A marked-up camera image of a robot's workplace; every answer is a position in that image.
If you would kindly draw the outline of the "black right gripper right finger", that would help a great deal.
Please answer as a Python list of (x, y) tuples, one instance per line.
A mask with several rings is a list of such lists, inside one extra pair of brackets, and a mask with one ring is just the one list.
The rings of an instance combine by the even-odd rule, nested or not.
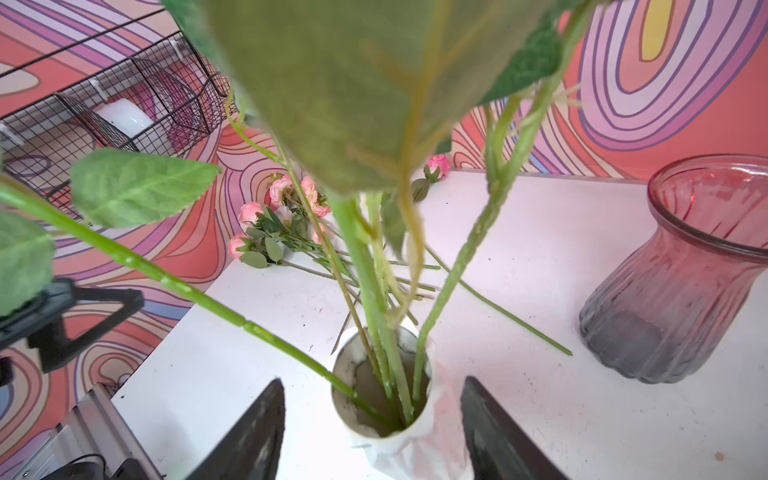
[(460, 408), (476, 479), (566, 479), (474, 376), (464, 380)]

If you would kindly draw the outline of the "purple glass vase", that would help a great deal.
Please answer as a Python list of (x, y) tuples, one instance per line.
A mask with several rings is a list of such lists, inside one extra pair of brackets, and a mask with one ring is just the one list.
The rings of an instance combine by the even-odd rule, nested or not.
[(677, 383), (711, 356), (767, 269), (767, 160), (675, 161), (647, 185), (657, 229), (579, 314), (588, 349), (621, 375)]

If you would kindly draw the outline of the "white artificial rose stem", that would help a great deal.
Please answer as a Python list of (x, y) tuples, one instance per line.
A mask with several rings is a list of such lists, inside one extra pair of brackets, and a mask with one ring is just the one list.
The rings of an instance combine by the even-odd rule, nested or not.
[(374, 409), (337, 375), (294, 345), (91, 228), (136, 227), (173, 217), (200, 199), (219, 172), (216, 165), (178, 157), (109, 148), (94, 150), (77, 161), (69, 174), (71, 200), (83, 217), (82, 222), (3, 174), (1, 201), (9, 208), (1, 214), (2, 314), (27, 303), (53, 278), (55, 243), (40, 225), (46, 222), (292, 357), (328, 381), (371, 418), (388, 427), (395, 426), (395, 421)]

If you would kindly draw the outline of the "light blue flower stem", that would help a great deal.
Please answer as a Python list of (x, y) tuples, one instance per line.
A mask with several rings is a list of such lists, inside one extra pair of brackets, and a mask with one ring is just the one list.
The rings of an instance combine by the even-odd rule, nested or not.
[[(426, 344), (505, 203), (553, 103), (595, 1), (169, 1), (184, 34), (325, 190), (360, 284), (388, 400), (405, 424), (420, 398)], [(418, 336), (407, 375), (395, 332), (416, 299), (426, 239), (412, 176), (473, 109), (486, 117), (489, 199)]]

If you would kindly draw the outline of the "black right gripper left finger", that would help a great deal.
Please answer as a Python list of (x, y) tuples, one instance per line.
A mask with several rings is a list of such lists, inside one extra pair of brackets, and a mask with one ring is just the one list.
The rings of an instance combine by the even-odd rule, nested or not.
[(285, 393), (273, 379), (188, 479), (272, 480), (285, 431)]

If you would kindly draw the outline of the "white tape roll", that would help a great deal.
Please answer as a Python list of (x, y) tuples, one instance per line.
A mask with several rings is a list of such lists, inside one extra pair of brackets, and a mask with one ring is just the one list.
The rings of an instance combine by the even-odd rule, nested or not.
[(154, 125), (154, 121), (143, 110), (126, 98), (100, 105), (94, 112), (129, 139), (139, 136)]

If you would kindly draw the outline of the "pile of artificial flowers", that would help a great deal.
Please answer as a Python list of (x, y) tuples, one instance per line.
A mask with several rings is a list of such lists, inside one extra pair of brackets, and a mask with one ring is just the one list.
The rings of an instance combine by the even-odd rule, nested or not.
[[(416, 200), (426, 198), (429, 188), (433, 184), (442, 181), (447, 176), (450, 168), (450, 161), (445, 154), (429, 158), (424, 167), (423, 178), (417, 178), (412, 181), (411, 186), (416, 195), (414, 198)], [(321, 245), (322, 240), (316, 229), (310, 225), (308, 213), (303, 208), (299, 196), (295, 192), (293, 181), (288, 175), (276, 175), (273, 177), (274, 179), (270, 184), (267, 195), (266, 206), (259, 202), (250, 202), (240, 208), (238, 221), (243, 232), (230, 239), (228, 244), (230, 255), (234, 259), (246, 263), (246, 254), (252, 253), (255, 255), (259, 253), (264, 256), (265, 261), (248, 265), (255, 266), (254, 268), (269, 268), (278, 265), (288, 266), (313, 275), (334, 279), (335, 277), (332, 273), (321, 274), (318, 271), (300, 267), (297, 264), (284, 260), (284, 250), (287, 248), (287, 251), (305, 253), (323, 268), (326, 268), (329, 272), (331, 271), (330, 257), (324, 252)], [(312, 206), (313, 213), (319, 214), (318, 218), (323, 220), (324, 217), (330, 214), (327, 200), (320, 194), (314, 180), (309, 176), (305, 176), (302, 179), (301, 186), (310, 202), (310, 206)], [(272, 219), (269, 214), (276, 214), (279, 221)], [(267, 240), (272, 241), (275, 246), (280, 247), (278, 250), (283, 252), (275, 257), (277, 260), (270, 256), (269, 249), (267, 248), (267, 243), (269, 242)], [(477, 299), (516, 322), (554, 348), (568, 356), (573, 355), (571, 350), (483, 296), (463, 279), (460, 279), (458, 284)]]

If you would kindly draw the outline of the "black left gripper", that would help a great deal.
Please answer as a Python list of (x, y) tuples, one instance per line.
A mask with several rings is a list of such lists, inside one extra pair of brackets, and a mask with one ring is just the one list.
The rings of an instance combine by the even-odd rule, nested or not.
[(144, 306), (135, 289), (75, 287), (55, 278), (36, 296), (1, 317), (1, 350), (19, 340), (37, 351), (41, 370), (67, 366)]

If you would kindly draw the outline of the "white ribbed vase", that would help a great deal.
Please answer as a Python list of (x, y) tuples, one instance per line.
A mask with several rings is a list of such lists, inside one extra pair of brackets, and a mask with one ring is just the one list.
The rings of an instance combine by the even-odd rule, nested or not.
[(350, 328), (340, 335), (332, 372), (384, 419), (373, 418), (336, 390), (331, 394), (333, 408), (350, 447), (392, 479), (473, 477), (455, 382), (438, 359), (435, 343), (428, 341), (420, 398), (414, 403), (413, 423), (407, 426), (400, 399), (387, 399), (358, 331)]

